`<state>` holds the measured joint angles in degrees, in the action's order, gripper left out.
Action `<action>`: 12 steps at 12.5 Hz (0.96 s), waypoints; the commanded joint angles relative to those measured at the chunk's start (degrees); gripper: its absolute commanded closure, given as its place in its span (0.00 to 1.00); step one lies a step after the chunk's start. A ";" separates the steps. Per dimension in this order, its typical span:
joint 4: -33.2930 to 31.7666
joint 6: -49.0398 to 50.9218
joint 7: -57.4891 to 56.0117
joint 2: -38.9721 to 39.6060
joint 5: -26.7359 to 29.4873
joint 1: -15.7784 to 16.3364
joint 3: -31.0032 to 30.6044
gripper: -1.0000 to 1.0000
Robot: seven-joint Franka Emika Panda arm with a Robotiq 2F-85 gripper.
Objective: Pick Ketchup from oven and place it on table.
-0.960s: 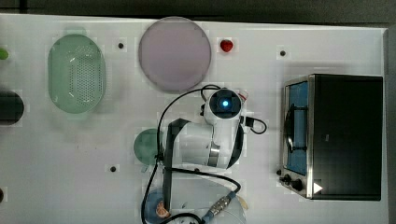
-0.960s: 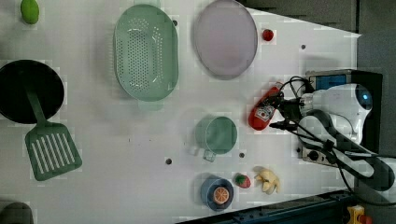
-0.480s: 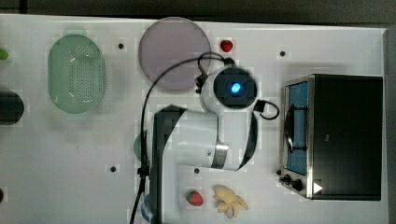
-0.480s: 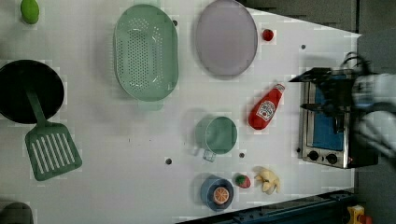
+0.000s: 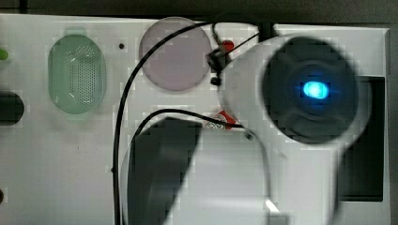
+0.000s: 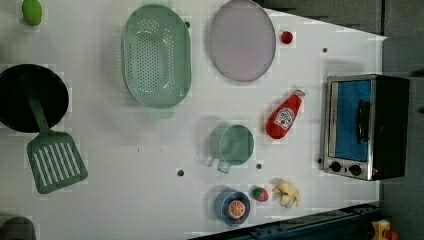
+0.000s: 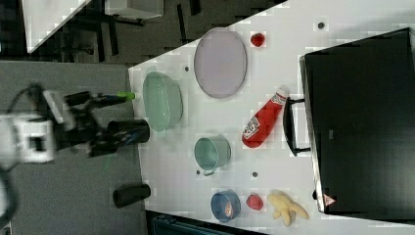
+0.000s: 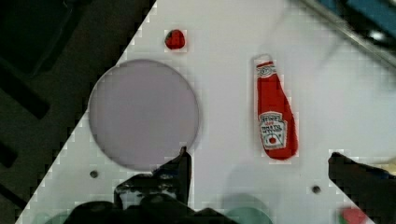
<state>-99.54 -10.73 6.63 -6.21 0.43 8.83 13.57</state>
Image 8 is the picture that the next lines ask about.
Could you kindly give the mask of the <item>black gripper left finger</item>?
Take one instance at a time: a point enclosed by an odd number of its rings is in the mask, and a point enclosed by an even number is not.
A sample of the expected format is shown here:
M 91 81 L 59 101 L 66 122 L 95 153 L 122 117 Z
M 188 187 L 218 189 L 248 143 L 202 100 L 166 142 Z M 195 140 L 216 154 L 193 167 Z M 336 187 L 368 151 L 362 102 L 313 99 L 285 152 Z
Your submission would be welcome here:
M 179 155 L 150 174 L 138 174 L 117 185 L 114 204 L 123 210 L 137 206 L 151 195 L 162 193 L 187 203 L 191 186 L 191 155 L 182 147 Z

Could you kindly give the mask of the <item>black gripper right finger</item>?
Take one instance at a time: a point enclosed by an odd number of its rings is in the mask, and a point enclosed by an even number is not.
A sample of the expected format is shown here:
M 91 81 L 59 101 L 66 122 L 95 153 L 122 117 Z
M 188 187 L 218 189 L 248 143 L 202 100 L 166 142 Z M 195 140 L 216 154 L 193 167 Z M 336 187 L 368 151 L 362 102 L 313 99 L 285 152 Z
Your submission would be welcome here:
M 375 224 L 395 224 L 396 177 L 334 152 L 328 177 Z

